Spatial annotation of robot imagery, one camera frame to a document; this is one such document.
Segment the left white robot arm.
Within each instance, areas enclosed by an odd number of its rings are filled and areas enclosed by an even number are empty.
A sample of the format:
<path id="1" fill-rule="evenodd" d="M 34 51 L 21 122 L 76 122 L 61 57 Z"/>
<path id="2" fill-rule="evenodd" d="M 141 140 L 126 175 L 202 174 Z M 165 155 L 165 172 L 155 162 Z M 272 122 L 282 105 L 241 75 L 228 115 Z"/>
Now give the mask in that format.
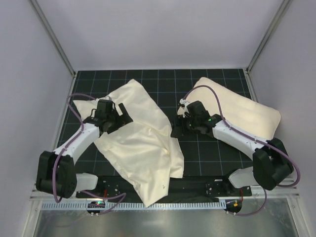
<path id="1" fill-rule="evenodd" d="M 39 157 L 36 189 L 60 198 L 70 198 L 74 193 L 87 191 L 94 198 L 104 193 L 98 176 L 77 173 L 75 164 L 85 150 L 104 133 L 111 134 L 133 120 L 124 104 L 100 99 L 97 107 L 81 121 L 79 129 L 64 144 L 52 152 L 43 151 Z"/>

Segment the cream pillow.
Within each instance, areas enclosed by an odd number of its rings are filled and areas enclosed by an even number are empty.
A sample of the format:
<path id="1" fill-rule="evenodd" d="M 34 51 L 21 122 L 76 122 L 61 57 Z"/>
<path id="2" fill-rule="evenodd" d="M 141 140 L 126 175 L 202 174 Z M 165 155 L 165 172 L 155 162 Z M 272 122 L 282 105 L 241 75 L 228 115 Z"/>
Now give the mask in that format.
<path id="1" fill-rule="evenodd" d="M 271 140 L 280 123 L 281 115 L 276 109 L 243 97 L 211 79 L 202 77 L 194 85 L 186 100 L 201 101 L 210 115 L 220 114 L 216 98 L 211 87 L 219 98 L 223 116 L 233 125 L 255 136 Z"/>

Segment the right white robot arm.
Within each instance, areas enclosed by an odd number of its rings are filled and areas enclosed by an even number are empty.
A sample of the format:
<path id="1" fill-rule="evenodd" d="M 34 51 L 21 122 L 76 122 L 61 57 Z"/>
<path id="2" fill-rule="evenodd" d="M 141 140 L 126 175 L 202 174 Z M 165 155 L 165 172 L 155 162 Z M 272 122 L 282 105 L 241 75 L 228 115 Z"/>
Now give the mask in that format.
<path id="1" fill-rule="evenodd" d="M 184 111 L 175 117 L 171 137 L 203 134 L 230 145 L 252 160 L 251 167 L 227 174 L 222 184 L 225 194 L 233 196 L 240 188 L 252 185 L 271 191 L 293 172 L 294 167 L 279 139 L 264 140 L 238 130 L 220 115 L 211 116 L 201 101 L 181 99 L 179 105 Z"/>

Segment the cream pillowcase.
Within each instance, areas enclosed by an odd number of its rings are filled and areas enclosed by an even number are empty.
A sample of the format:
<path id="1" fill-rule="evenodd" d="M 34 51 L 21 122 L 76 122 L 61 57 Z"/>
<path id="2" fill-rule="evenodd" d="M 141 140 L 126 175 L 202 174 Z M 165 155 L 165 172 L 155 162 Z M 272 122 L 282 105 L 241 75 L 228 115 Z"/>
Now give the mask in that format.
<path id="1" fill-rule="evenodd" d="M 94 145 L 149 207 L 167 196 L 171 178 L 183 177 L 184 156 L 178 139 L 171 137 L 168 117 L 136 80 L 109 97 L 116 105 L 123 104 L 133 121 L 104 133 Z"/>

